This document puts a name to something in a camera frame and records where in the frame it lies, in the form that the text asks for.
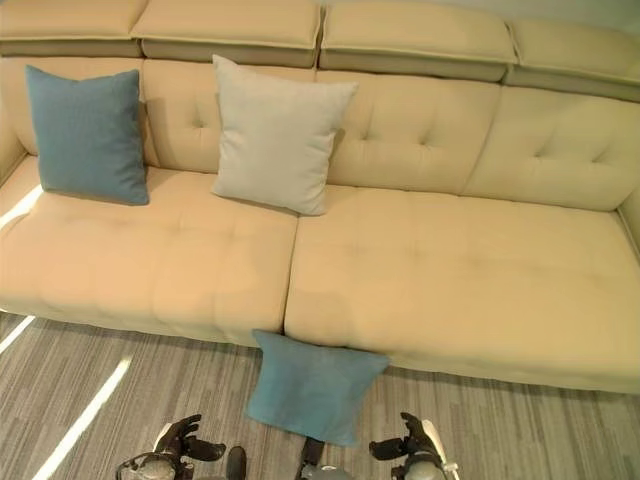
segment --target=beige sofa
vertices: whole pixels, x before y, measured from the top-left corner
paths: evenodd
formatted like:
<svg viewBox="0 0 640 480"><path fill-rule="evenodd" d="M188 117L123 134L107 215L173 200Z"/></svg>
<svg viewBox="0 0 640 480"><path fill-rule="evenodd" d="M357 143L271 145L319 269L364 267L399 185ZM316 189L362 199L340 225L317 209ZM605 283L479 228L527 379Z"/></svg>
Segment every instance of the beige sofa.
<svg viewBox="0 0 640 480"><path fill-rule="evenodd" d="M399 2L7 0L1 16L3 309L243 345L260 328L402 367L640 392L633 39ZM359 83L325 215L210 193L213 52ZM38 190L26 64L140 70L148 206Z"/></svg>

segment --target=floor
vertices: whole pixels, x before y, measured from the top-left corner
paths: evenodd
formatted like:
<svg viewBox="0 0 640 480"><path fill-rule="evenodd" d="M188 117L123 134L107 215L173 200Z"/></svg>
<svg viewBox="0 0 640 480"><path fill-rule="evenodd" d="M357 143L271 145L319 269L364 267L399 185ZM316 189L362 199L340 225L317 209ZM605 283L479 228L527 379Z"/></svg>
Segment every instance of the floor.
<svg viewBox="0 0 640 480"><path fill-rule="evenodd" d="M22 317L0 313L0 339ZM244 416L259 350L36 319L0 353L0 478L32 479L119 362L129 369L51 478L113 479L164 423L202 413L200 436L242 444L249 479L293 479L303 439ZM369 391L357 448L325 463L389 479L370 439L403 435L403 410L430 418L463 480L638 479L640 397L508 384L390 368ZM223 462L197 463L196 479Z"/></svg>

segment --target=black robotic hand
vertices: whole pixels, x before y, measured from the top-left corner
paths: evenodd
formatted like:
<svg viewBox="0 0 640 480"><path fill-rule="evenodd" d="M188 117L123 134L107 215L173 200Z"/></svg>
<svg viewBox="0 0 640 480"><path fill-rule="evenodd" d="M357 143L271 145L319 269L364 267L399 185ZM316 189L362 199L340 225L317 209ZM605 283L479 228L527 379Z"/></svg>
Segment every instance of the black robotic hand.
<svg viewBox="0 0 640 480"><path fill-rule="evenodd" d="M443 460L433 440L424 431L422 422L406 412L402 412L400 416L405 421L409 435L404 438L371 442L371 455L377 460L393 460L406 455L405 464L391 470L392 477L396 479L441 478Z"/></svg>
<svg viewBox="0 0 640 480"><path fill-rule="evenodd" d="M202 415L197 414L173 423L158 440L154 452L174 455L178 458L186 455L204 462L215 462L221 459L227 448L223 443L213 444L198 440L195 435L189 435L198 430L200 427L198 422L201 419Z"/></svg>

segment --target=blue pillow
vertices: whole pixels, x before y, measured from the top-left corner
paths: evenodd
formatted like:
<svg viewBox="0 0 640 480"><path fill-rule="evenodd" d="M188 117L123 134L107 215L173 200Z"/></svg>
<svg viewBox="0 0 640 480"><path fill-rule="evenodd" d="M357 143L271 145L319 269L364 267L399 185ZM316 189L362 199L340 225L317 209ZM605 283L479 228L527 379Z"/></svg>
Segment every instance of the blue pillow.
<svg viewBox="0 0 640 480"><path fill-rule="evenodd" d="M138 70L69 80L26 67L47 191L149 203L138 124Z"/></svg>
<svg viewBox="0 0 640 480"><path fill-rule="evenodd" d="M362 400L388 357L317 347L259 330L253 336L263 358L247 414L316 440L354 445Z"/></svg>

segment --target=throw pillow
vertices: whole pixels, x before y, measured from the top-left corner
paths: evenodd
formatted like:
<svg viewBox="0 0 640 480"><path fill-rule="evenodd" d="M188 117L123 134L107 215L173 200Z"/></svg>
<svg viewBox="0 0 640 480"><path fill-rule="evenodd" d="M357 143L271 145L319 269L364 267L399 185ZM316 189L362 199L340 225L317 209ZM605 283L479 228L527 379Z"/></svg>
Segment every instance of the throw pillow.
<svg viewBox="0 0 640 480"><path fill-rule="evenodd" d="M213 56L222 120L213 192L325 212L333 139L355 83L304 83L262 75Z"/></svg>
<svg viewBox="0 0 640 480"><path fill-rule="evenodd" d="M70 80L26 67L40 181L47 191L149 203L137 70Z"/></svg>
<svg viewBox="0 0 640 480"><path fill-rule="evenodd" d="M253 336L263 358L248 415L316 440L354 445L362 400L388 357L318 347L259 330Z"/></svg>

